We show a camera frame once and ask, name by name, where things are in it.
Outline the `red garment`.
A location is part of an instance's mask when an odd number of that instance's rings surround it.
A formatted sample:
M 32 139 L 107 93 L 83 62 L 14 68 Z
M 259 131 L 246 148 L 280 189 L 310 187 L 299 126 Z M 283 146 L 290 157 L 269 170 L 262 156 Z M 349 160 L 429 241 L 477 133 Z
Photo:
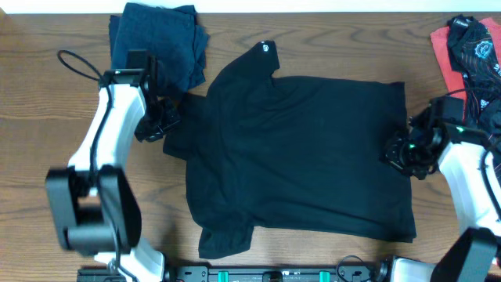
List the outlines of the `red garment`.
M 474 18 L 472 16 L 455 16 L 447 23 L 445 27 L 441 27 L 436 31 L 433 31 L 430 34 L 430 37 L 435 58 L 441 69 L 447 89 L 450 92 L 458 90 L 458 92 L 452 94 L 452 97 L 462 99 L 464 102 L 466 102 L 467 93 L 465 91 L 460 91 L 461 89 L 466 88 L 465 82 L 463 80 L 463 75 L 461 72 L 452 69 L 452 55 L 450 55 L 448 47 L 449 32 L 451 30 L 450 26 L 455 19 L 461 21 L 461 27 L 467 27 L 470 22 L 474 21 Z M 492 37 L 491 51 L 492 53 L 496 54 L 496 63 L 498 63 L 500 59 L 500 24 L 495 22 L 491 17 L 484 18 L 480 20 L 479 23 L 486 28 L 487 34 Z

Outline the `black patterned jersey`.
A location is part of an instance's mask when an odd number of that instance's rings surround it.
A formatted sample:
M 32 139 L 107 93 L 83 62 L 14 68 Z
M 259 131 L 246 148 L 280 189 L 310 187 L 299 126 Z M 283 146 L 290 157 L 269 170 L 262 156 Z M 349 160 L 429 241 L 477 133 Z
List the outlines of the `black patterned jersey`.
M 500 65 L 488 28 L 472 16 L 448 22 L 447 49 L 453 71 L 462 75 L 467 101 L 465 124 L 500 134 Z

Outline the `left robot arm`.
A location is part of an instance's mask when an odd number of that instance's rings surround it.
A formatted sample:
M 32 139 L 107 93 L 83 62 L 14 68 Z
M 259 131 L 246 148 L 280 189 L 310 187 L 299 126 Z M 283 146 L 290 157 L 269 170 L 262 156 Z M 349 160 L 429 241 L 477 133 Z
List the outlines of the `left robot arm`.
M 168 130 L 156 70 L 108 70 L 99 105 L 66 168 L 45 179 L 59 245 L 107 266 L 110 280 L 173 281 L 166 256 L 142 237 L 142 216 L 124 169 L 132 140 L 154 142 Z

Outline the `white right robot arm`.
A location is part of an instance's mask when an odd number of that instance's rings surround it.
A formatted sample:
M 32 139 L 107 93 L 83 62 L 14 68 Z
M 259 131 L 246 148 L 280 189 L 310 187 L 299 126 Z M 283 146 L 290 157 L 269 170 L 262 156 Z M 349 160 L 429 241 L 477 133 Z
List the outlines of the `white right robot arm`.
M 497 147 L 480 130 L 450 123 L 414 128 L 388 141 L 383 159 L 405 176 L 445 177 L 460 236 L 439 262 L 393 257 L 381 281 L 487 281 L 500 262 L 500 185 L 493 168 Z

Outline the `plain black t-shirt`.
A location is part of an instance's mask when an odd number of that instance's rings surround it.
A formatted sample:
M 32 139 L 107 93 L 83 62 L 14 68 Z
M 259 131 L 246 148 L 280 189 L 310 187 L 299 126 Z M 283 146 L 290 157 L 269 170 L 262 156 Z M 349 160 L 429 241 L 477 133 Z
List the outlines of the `plain black t-shirt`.
M 406 127 L 404 84 L 278 68 L 276 44 L 259 42 L 179 104 L 164 152 L 186 162 L 199 256 L 247 251 L 257 226 L 412 242 L 410 180 L 382 160 Z

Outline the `folded dark blue garment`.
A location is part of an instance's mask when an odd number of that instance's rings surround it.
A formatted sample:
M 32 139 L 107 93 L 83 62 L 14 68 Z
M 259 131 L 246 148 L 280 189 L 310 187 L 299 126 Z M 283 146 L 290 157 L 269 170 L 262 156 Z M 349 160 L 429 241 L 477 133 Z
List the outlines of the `folded dark blue garment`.
M 205 82 L 208 39 L 193 5 L 167 9 L 129 2 L 120 16 L 110 16 L 111 67 L 125 69 L 128 52 L 145 49 L 160 65 L 159 95 L 179 101 Z

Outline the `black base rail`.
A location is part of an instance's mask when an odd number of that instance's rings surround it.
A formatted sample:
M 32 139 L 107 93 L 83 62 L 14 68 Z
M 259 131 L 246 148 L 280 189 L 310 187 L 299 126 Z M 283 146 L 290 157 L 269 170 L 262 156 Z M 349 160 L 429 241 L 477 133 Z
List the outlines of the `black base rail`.
M 178 282 L 381 282 L 390 280 L 390 270 L 342 265 L 333 268 L 222 268 L 182 266 L 167 272 L 165 281 Z

